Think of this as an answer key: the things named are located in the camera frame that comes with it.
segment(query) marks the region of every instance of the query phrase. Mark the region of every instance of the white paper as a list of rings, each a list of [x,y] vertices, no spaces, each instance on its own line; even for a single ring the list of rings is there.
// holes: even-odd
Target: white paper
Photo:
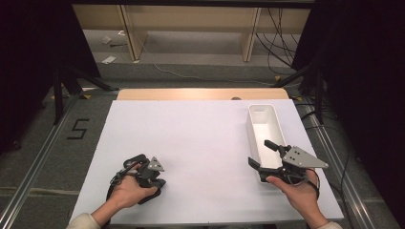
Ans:
[[[113,62],[114,60],[116,60],[117,58],[115,56],[109,56],[107,59],[101,61],[103,64],[110,64],[111,62]]]

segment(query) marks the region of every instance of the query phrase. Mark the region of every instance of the sleeve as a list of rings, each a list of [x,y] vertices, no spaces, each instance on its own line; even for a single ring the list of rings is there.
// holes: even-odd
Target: sleeve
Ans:
[[[331,221],[328,224],[319,227],[318,229],[342,229],[342,227],[336,222]]]
[[[74,218],[66,229],[100,229],[92,215],[83,213]]]

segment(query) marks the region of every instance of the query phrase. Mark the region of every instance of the white container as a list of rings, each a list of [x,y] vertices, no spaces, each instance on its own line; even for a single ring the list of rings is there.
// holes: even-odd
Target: white container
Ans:
[[[270,140],[277,145],[286,145],[274,107],[250,105],[246,127],[252,158],[259,162],[262,168],[277,169],[281,167],[283,163],[280,153],[265,146],[265,140]]]

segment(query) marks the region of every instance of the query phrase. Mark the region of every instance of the white tabletop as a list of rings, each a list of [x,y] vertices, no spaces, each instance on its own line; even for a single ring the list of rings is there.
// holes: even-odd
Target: white tabletop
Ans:
[[[121,210],[112,224],[136,226],[275,223],[301,220],[286,197],[247,164],[248,106],[275,107],[286,144],[315,155],[291,100],[114,101],[72,215],[93,212],[124,160],[156,156],[161,195]],[[343,218],[322,170],[319,205]]]

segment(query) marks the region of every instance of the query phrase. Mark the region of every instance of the hand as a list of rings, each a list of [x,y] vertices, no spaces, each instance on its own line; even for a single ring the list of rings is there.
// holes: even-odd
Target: hand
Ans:
[[[122,182],[114,188],[110,198],[95,210],[92,216],[97,224],[102,226],[122,208],[132,207],[143,198],[154,195],[157,191],[157,187],[141,188],[134,177],[125,176]]]
[[[307,170],[309,181],[317,184],[317,176],[312,170]],[[328,223],[321,213],[316,191],[306,182],[291,185],[283,182],[278,177],[267,177],[266,181],[278,187],[286,196],[291,206],[300,213],[310,228],[318,228]]]

